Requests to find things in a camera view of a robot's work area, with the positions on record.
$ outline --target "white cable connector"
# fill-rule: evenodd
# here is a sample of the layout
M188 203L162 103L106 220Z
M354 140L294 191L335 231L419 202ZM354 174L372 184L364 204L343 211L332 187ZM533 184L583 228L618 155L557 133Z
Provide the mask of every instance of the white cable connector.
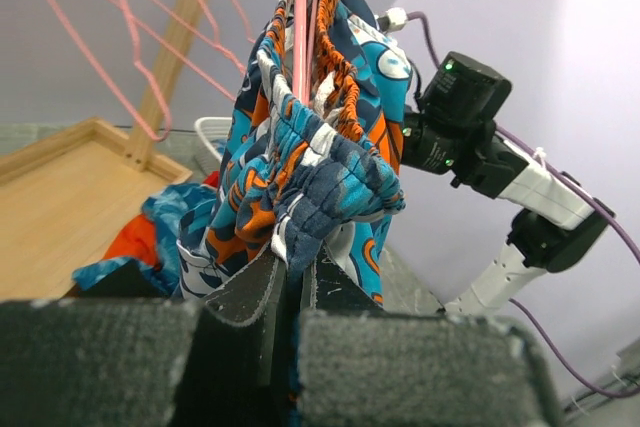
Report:
M385 33L398 32L409 22L407 12L401 7L392 7L384 15L376 17L380 29Z

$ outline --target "blue fabric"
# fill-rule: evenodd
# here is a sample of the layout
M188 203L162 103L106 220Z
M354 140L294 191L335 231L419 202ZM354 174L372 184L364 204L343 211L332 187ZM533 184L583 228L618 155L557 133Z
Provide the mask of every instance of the blue fabric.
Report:
M134 259L133 257L116 257L102 260L73 272L72 278L82 290L87 290L97 284L110 273L116 271L128 261L138 264L142 275L158 292L171 295L180 280L180 256L176 240L180 231L181 219L192 209L208 205L213 208L215 190L210 187L185 183L170 185L162 192L149 197L142 205L142 213L154 223L156 229L156 253L162 268Z

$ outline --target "garment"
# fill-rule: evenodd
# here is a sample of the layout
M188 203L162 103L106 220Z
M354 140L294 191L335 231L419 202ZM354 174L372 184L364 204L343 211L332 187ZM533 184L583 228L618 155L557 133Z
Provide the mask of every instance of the garment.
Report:
M204 185L208 185L209 187L213 187L214 189L218 188L218 179L220 178L220 172L217 170L215 172L211 172L206 179L202 181Z
M156 226L144 214L138 214L118 233L102 260L134 257L150 266L158 265Z
M75 270L73 280L87 290L133 260L159 294L173 294L180 278L176 246L180 221L194 207L206 206L211 210L215 202L215 190L206 185L169 185L144 202L142 214L120 231L103 260Z
M292 12L292 0L278 0L251 52L213 211L183 222L184 297L206 295L267 247L295 286L325 241L382 302L378 258L391 215L405 206L397 174L411 68L364 0L320 0L312 81L314 93L323 82L328 90L324 113L314 111L289 87Z

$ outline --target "cord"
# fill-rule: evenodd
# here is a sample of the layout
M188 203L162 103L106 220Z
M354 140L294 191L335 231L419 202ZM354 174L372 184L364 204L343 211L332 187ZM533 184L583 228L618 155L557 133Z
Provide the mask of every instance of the cord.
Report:
M640 386L640 384L638 383L638 381L640 381L640 374L637 375L623 375L622 377L620 377L620 380L624 383L624 382L628 382L631 383L635 386ZM619 381L615 380L612 382L609 382L604 388L609 388L612 387L616 384L620 384ZM565 413L571 413L571 412L575 412L576 410L580 410L582 406L578 405L579 403L584 403L585 401L589 401L589 399L593 398L593 396L598 395L597 392L594 392L592 390L590 390L589 392L586 392L584 394L582 394L579 397L572 397L572 403L568 404L565 408L564 408L564 412ZM608 400L614 400L614 399L610 399L609 397L605 397L604 398L605 401Z
M418 101L418 99L422 96L422 76L420 75L420 71L418 70L418 66L415 62L409 58L407 58L409 64L411 64L411 68L416 74L416 91L413 93L413 98Z
M431 55L431 60L433 61L433 64L436 66L436 69L438 69L440 67L440 61L438 60L438 56L435 53L435 48L433 46L433 40L431 39L431 34L429 32L429 21L427 19L427 15L424 12L421 12L421 11L411 12L411 13L407 14L407 20L408 21L420 20L420 22L422 23L422 28L424 30L424 37L425 37L425 41L427 43L427 48L429 49L429 54ZM527 154L531 155L534 158L539 158L539 160L540 160L541 164L543 165L543 167L547 171L549 171L549 173L551 175L553 175L556 179L558 179L559 182L561 182L564 186L566 186L574 194L576 194L583 201L585 201L594 211L596 211L599 215L601 215L607 221L607 223L611 226L611 228L613 228L613 230L620 236L620 238L623 240L623 242L627 245L629 250L631 250L631 253L635 257L635 259L638 261L638 264L640 264L640 249L638 249L638 246L635 244L633 239L631 239L629 234L609 214L609 212L607 212L604 208L602 208L591 197L589 197L584 192L582 192L581 189L576 187L572 182L570 182L564 175L562 175L562 173L560 173L552 165L550 165L548 162L546 162L546 159L545 159L546 155L543 153L542 149L537 149L537 150L532 149L527 144L525 144L522 140L520 140L518 137L516 137L514 134L512 134L508 130L504 129L503 127L497 126L496 127L496 132L498 132L500 135L502 135L507 140L513 142L515 145L517 145L519 148L521 148ZM524 305L522 305L517 300L510 299L509 302L511 302L513 305L515 305L518 309L520 309L524 313L524 315L527 316L527 318L531 321L531 323L538 330L538 332L540 332L540 335L542 336L544 341L547 343L547 345L549 346L551 351L554 353L554 355L558 358L560 363L582 385L584 385L588 389L591 389L593 392L596 392L596 393L598 393L600 395L603 395L603 396L611 398L611 399L628 399L630 397L634 397L636 395L640 395L640 386L636 387L636 388L634 388L634 389L632 389L632 390L630 390L628 392L611 392L611 391L602 389L602 388L598 387L597 385L589 382L587 379L582 377L582 375L580 375L569 364L567 359L565 359L565 357L560 353L560 351L558 350L556 345L553 343L553 341L551 340L551 338L549 337L547 332L544 330L542 325L540 325L540 323L534 317L534 315Z
M513 305L515 305L518 309L520 309L522 311L522 313L524 315L527 316L527 318L531 321L531 323L533 324L533 326L538 330L538 332L540 332L540 335L542 336L542 338L544 339L544 341L547 343L547 345L549 345L549 348L551 349L551 351L554 353L554 355L558 358L558 360L560 361L560 363L564 366L565 369L567 369L569 371L569 373L571 375L573 375L573 377L575 377L575 379L580 382L582 385L584 385L585 387L587 387L588 389L591 389L593 392L603 395L605 397L608 397L610 399L628 399L629 397L634 397L638 394L640 394L640 387L636 387L634 389L631 389L630 391L627 392L612 392L610 390L605 390L605 389L601 389L600 387L598 387L595 384L592 384L591 382L589 382L587 379L585 379L582 375L580 375L580 373L578 373L572 366L571 364L569 364L569 362L567 361L567 359L564 357L564 355L562 355L562 353L558 350L558 348L556 347L556 345L553 343L553 341L551 340L551 338L549 337L549 334L547 334L547 332L544 330L544 328L542 327L542 325L540 325L540 322L538 322L538 320L533 316L533 314L531 313L531 311L529 309L527 309L524 305L522 305L520 302L518 302L516 299L509 299L509 302L511 302Z
M422 30L424 32L424 38L427 41L427 49L429 49L431 62L433 62L434 67L438 70L440 68L440 61L438 60L438 55L436 54L436 49L433 46L433 40L431 39L431 31L429 29L429 19L427 19L427 14L420 11L409 12L407 14L407 20L419 20L422 23Z

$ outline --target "cable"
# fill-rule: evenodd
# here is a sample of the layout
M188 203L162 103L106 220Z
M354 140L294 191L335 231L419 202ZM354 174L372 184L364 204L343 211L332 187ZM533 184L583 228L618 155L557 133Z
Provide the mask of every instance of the cable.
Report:
M440 61L438 60L438 55L436 54L436 49L433 46L433 40L431 39L431 32L429 29L429 19L427 19L427 14L420 11L409 12L407 14L407 20L419 20L422 23L422 30L424 32L424 38L427 41L427 49L429 49L429 55L431 56L431 62L435 66L436 70L440 67Z
M425 37L425 41L427 43L427 48L429 49L429 54L431 55L431 60L432 60L433 64L436 66L436 69L438 69L440 67L440 61L438 60L438 56L436 55L435 48L433 46L433 40L431 39L431 34L429 32L429 21L427 19L427 15L424 12L421 12L421 11L410 12L409 14L407 14L407 20L409 20L409 21L411 21L411 20L420 20L422 22L422 28L424 30L424 37ZM522 140L520 140L518 137L516 137L514 134L512 134L508 130L504 129L503 127L497 126L496 127L496 132L498 132L504 138L506 138L507 140L511 141L515 145L517 145L519 148L521 148L524 152L526 152L527 154L531 155L532 157L539 155L539 153L536 153L536 152L539 152L539 151L536 151L536 150L532 149L526 143L524 143ZM544 162L544 168L551 175L553 175L559 182L561 182L565 187L567 187L569 190L571 190L574 194L576 194L578 197L580 197L595 212L597 212L599 215L601 215L607 221L607 223L611 226L611 228L613 228L613 230L620 236L620 238L623 240L623 242L627 245L629 250L631 250L631 253L635 257L635 259L638 261L638 264L640 264L640 249L635 244L633 239L631 239L629 234L622 228L622 226L609 214L609 212L607 212L604 208L602 208L591 197L589 197L584 192L582 192L581 189L579 189L576 185L574 185L572 182L570 182L564 175L562 175L561 172L559 172L552 165L550 165L548 162L546 162L546 160L544 160L544 158L542 158L541 160ZM628 399L629 397L634 397L636 395L640 395L640 387L636 387L636 388L634 388L634 389L632 389L632 390L630 390L628 392L623 392L623 393L621 393L621 392L610 392L610 391L602 389L602 388L598 387L597 385L594 385L591 382L589 382L587 379L582 377L578 372L576 372L576 370L564 358L564 356L560 353L560 351L558 350L556 345L553 343L553 341L551 340L551 338L549 337L547 332L544 330L542 325L540 325L540 323L534 317L534 315L524 305L522 305L517 300L510 299L509 302L511 302L513 305L515 305L518 309L520 309L524 313L524 315L527 316L527 318L531 321L531 323L538 330L538 332L540 332L540 335L542 336L544 341L547 343L547 345L549 345L549 348L554 353L554 355L558 358L560 363L582 385L584 385L588 389L591 389L592 391L594 391L594 392L596 392L596 393L598 393L600 395L603 395L603 396L611 398L611 399Z
M407 60L416 74L416 91L413 93L413 98L417 101L422 96L422 76L420 75L420 71L418 70L418 66L415 62L409 58L407 58Z
M598 393L600 395L603 395L605 397L608 397L610 399L628 399L629 397L634 397L634 396L640 394L640 387L636 387L636 388L631 389L630 391L627 391L627 392L612 392L612 391L609 391L609 390L601 389L597 385L592 384L591 382L589 382L587 379L582 377L582 375L580 375L580 373L578 373L571 366L571 364L569 364L569 362L567 361L567 359L565 359L565 357L562 355L562 353L560 353L560 351L558 350L556 345L553 343L553 341L549 337L549 334L547 334L547 332L544 330L542 325L540 325L540 322L538 322L538 320L533 316L531 311L529 309L527 309L524 305L522 305L520 302L518 302L516 299L510 299L509 302L511 302L513 305L515 305L518 309L520 309L522 311L522 313L524 315L527 316L527 318L531 321L533 326L538 330L538 332L540 332L540 335L545 340L547 345L549 345L549 348L554 353L554 355L558 358L560 363L582 385L584 385L588 389L591 389L592 391L594 391L594 392L596 392L596 393Z
M622 383L622 385L624 385L624 390L621 390L621 392L626 392L627 391L626 389L629 388L629 385L628 385L629 383L635 386L640 385L638 384L638 380L640 380L640 373L637 375L623 375L622 377L620 377L620 381L614 380L614 381L608 382L605 386L601 388L609 389L615 385L620 385ZM576 413L576 411L586 410L588 412L590 410L597 409L600 406L605 405L606 403L616 399L603 397L599 395L597 392L589 390L588 392L580 395L579 397L572 396L571 400L572 402L568 403L563 409L565 415L574 414Z

